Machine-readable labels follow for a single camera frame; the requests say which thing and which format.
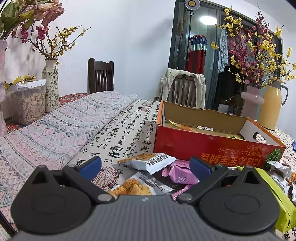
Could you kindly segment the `orange gold snack packet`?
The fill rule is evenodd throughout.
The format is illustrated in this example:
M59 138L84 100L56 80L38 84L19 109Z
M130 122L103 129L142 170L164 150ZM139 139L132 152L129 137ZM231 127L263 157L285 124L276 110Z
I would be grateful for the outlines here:
M193 132L195 133L196 131L190 127L190 126L186 126L186 125L182 125L180 123L176 123L174 121L169 120L169 123L171 124L172 128L178 129L178 130L183 130L183 131L188 131L188 132Z

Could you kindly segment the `red orange cardboard box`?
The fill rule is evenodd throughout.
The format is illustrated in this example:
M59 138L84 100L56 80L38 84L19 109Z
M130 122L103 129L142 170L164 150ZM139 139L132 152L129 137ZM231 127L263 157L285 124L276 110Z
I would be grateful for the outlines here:
M196 132L172 128L169 120L192 127ZM250 118L191 108L161 101L154 152L188 161L197 156L210 164L255 166L280 161L286 146ZM227 138L240 135L244 140Z

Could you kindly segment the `pink snack packet large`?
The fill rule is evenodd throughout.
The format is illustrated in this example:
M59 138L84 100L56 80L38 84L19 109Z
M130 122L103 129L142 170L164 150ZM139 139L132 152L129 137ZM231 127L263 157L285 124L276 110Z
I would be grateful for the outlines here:
M192 188L192 186L193 186L193 185L186 185L184 188L182 188L182 189L180 189L180 190L174 192L174 193L171 195L172 199L175 201L176 198L177 198L179 195L181 195L181 194L184 193L185 191L187 191L187 190L189 190L190 188Z

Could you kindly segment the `wooden chair with jacket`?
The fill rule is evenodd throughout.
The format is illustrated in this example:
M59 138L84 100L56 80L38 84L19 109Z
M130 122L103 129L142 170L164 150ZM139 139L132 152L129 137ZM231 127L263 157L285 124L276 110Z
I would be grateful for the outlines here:
M167 102L196 107L196 85L194 77L179 74L174 79L168 94Z

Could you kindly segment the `yellow and red flower branches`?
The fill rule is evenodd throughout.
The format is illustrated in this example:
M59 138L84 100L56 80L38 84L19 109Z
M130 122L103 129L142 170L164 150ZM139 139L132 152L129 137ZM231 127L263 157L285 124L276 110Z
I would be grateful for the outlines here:
M275 33L270 31L261 11L257 12L255 24L245 27L242 18L234 15L232 8L225 8L224 22L217 25L227 34L228 50L222 44L211 42L211 47L230 59L230 65L236 68L229 70L235 80L247 86L261 89L283 79L295 79L295 63L290 62L292 48L289 47L285 56L277 52L276 37L282 34L282 28L276 26Z

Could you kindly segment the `red blue hanging garment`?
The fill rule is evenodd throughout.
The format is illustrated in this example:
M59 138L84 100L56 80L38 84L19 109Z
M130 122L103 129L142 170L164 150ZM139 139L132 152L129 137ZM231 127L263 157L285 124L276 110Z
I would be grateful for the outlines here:
M186 70L191 73L203 74L207 51L205 35L194 35L189 39L188 59Z

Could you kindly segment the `pink snack packet small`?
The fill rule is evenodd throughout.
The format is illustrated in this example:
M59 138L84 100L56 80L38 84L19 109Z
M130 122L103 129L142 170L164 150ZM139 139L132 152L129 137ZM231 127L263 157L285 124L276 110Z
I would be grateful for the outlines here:
M163 168L162 176L170 177L175 184L196 185L199 183L199 179L190 170L189 161L179 159Z

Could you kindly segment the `pink glass vase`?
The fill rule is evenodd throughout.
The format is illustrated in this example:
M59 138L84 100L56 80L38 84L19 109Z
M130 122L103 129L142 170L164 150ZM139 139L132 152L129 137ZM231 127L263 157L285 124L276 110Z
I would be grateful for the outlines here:
M246 91L241 92L240 96L243 99L241 116L255 120L258 108L264 103L260 89L248 85Z

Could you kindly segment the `beige jacket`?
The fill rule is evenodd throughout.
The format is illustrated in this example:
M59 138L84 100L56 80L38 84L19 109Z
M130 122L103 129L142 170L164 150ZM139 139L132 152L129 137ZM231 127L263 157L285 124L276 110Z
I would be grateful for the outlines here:
M160 78L156 96L154 100L167 101L169 91L173 85L173 81L178 75L187 75L194 78L195 90L196 90L196 107L205 108L205 96L206 96L206 80L203 74L196 74L187 72L185 70L176 70L168 68L165 74Z

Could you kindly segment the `yellow thermos jug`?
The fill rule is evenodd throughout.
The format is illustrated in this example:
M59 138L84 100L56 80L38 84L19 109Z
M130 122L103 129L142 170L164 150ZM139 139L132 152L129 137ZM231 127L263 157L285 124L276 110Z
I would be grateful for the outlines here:
M263 99L257 122L268 130L274 131L280 115L281 108L288 98L288 88L280 78L272 76L269 80L272 83L268 86Z

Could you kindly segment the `yellow twig branches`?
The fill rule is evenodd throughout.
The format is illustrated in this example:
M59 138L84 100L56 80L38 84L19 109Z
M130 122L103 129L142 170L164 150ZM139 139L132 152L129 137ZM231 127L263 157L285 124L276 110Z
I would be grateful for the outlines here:
M72 50L77 45L76 41L90 29L75 26L60 30L56 27L55 34L50 36L49 27L37 26L37 36L35 38L29 37L26 40L33 46L32 50L37 51L46 60L58 61L58 57Z

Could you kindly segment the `floral ceramic vase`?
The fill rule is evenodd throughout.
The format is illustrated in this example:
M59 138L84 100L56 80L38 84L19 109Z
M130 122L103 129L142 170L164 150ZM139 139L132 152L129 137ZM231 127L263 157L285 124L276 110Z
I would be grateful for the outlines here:
M45 112L50 113L59 106L59 71L57 60L45 60L46 65L42 71L42 78L46 79Z

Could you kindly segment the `patterned folded cloth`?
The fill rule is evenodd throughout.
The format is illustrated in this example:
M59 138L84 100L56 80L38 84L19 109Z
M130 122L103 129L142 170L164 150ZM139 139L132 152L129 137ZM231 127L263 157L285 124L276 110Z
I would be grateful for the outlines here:
M136 99L117 91L89 94L1 137L1 212L7 221L14 224L12 202L37 166L62 169Z

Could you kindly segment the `calligraphy tablecloth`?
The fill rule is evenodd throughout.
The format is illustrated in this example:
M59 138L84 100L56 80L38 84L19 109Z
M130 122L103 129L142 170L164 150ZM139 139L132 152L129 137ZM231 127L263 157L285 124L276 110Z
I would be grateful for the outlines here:
M94 179L94 183L105 190L121 184L134 174L134 170L119 163L119 160L154 153L160 104L161 102L157 101L135 101L104 126L74 156L70 164L78 166L99 156L102 160L102 171ZM294 170L295 152L292 149L292 138L281 130L269 132L286 146L279 162Z

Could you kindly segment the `clear seed container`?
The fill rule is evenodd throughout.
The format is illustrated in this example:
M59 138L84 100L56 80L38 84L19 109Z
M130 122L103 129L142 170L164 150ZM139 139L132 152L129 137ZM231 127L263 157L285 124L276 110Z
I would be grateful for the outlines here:
M30 125L45 115L46 79L17 83L9 88L13 120Z

